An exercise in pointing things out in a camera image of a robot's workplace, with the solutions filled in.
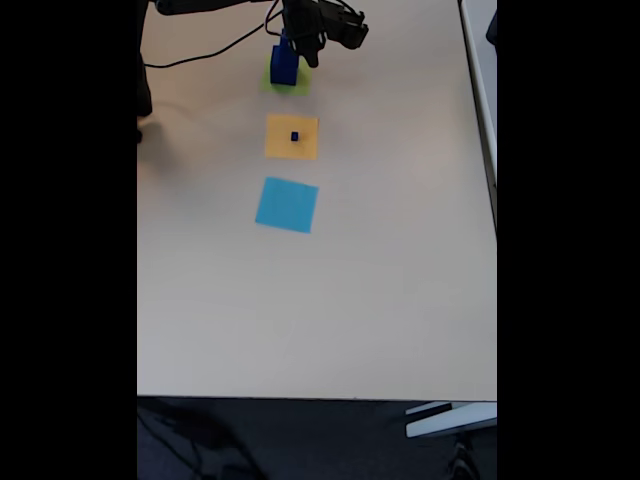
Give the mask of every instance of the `sticky note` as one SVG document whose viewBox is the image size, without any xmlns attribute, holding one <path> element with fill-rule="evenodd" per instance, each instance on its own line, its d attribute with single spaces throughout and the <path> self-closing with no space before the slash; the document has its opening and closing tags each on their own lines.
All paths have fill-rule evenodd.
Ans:
<svg viewBox="0 0 640 480">
<path fill-rule="evenodd" d="M 267 177 L 262 189 L 256 223 L 311 233 L 318 187 Z"/>
<path fill-rule="evenodd" d="M 271 55 L 267 57 L 262 79 L 260 80 L 260 90 L 263 92 L 275 92 L 284 95 L 304 96 L 309 95 L 311 90 L 311 67 L 307 61 L 300 57 L 298 63 L 298 76 L 295 85 L 279 85 L 271 83 Z"/>
<path fill-rule="evenodd" d="M 298 141 L 291 141 L 298 132 Z M 294 160 L 318 158 L 318 119 L 296 115 L 267 115 L 265 156 Z"/>
</svg>

